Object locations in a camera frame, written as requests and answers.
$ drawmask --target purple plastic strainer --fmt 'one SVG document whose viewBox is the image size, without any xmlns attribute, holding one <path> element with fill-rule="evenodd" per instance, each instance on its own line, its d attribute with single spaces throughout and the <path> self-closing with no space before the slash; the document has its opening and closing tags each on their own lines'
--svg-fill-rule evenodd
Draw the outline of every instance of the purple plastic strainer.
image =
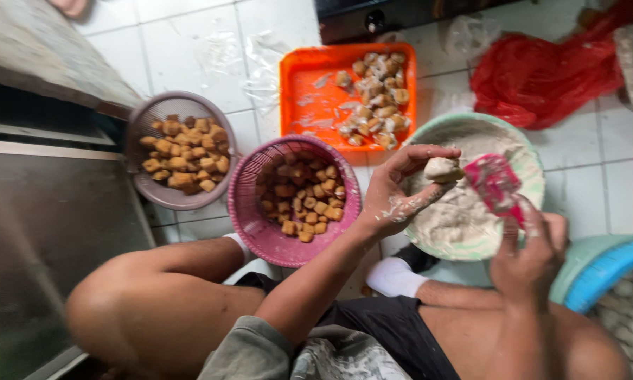
<svg viewBox="0 0 633 380">
<path fill-rule="evenodd" d="M 262 166 L 277 154 L 310 150 L 340 171 L 346 190 L 342 220 L 331 220 L 326 233 L 315 235 L 310 243 L 287 237 L 281 226 L 271 222 L 261 210 L 256 195 L 256 178 Z M 361 212 L 361 194 L 354 170 L 345 157 L 327 143 L 310 136 L 292 134 L 267 142 L 241 160 L 228 188 L 228 211 L 235 231 L 244 244 L 261 259 L 288 268 L 299 268 L 321 252 L 346 230 Z"/>
<path fill-rule="evenodd" d="M 148 150 L 139 140 L 143 136 L 164 137 L 152 128 L 155 120 L 166 120 L 169 115 L 178 115 L 181 122 L 186 117 L 214 118 L 226 132 L 228 132 L 230 168 L 223 180 L 216 185 L 211 193 L 201 191 L 194 195 L 185 195 L 182 191 L 166 186 L 166 181 L 155 181 L 141 167 L 143 161 L 148 160 Z M 228 188 L 228 183 L 239 158 L 237 157 L 237 141 L 228 119 L 223 112 L 209 100 L 186 91 L 169 91 L 161 93 L 135 108 L 129 115 L 125 157 L 127 171 L 134 177 L 134 185 L 139 193 L 153 203 L 157 203 L 171 210 L 196 210 L 217 200 Z"/>
</svg>

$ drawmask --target stove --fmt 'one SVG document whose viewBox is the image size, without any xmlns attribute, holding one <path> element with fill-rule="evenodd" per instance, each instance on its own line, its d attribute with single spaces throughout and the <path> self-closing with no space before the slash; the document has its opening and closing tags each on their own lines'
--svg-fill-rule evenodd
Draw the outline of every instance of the stove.
<svg viewBox="0 0 633 380">
<path fill-rule="evenodd" d="M 324 45 L 376 36 L 518 0 L 314 0 Z"/>
</svg>

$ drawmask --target spatula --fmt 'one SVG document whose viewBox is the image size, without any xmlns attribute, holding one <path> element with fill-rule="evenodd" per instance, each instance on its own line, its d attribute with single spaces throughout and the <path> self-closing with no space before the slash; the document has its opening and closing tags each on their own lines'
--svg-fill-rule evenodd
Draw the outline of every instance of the spatula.
<svg viewBox="0 0 633 380">
<path fill-rule="evenodd" d="M 523 212 L 515 199 L 520 180 L 506 157 L 497 153 L 485 154 L 465 166 L 464 175 L 493 214 L 513 216 L 523 228 Z"/>
</svg>

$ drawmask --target gray shirt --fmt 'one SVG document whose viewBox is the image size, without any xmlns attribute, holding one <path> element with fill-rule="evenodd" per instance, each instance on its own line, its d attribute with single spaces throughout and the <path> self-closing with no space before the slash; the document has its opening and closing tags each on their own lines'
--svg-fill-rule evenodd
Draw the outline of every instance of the gray shirt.
<svg viewBox="0 0 633 380">
<path fill-rule="evenodd" d="M 312 330 L 294 352 L 264 319 L 243 316 L 206 359 L 198 380 L 410 380 L 370 335 L 331 325 Z"/>
</svg>

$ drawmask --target white fabric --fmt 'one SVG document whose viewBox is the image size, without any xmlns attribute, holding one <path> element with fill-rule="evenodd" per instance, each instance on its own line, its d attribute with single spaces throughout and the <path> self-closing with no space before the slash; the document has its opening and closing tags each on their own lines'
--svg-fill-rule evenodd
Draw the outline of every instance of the white fabric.
<svg viewBox="0 0 633 380">
<path fill-rule="evenodd" d="M 387 297 L 415 297 L 425 281 L 429 279 L 413 273 L 410 265 L 396 257 L 377 263 L 366 278 L 369 287 Z"/>
<path fill-rule="evenodd" d="M 254 255 L 251 252 L 251 248 L 247 247 L 244 242 L 242 241 L 242 238 L 239 237 L 239 234 L 237 233 L 228 233 L 227 235 L 223 235 L 223 238 L 230 238 L 233 239 L 234 241 L 237 242 L 237 244 L 239 244 L 239 246 L 242 248 L 242 251 L 244 252 L 244 265 L 248 264 L 249 262 L 251 262 L 251 260 L 255 260 L 258 258 L 258 256 Z"/>
</svg>

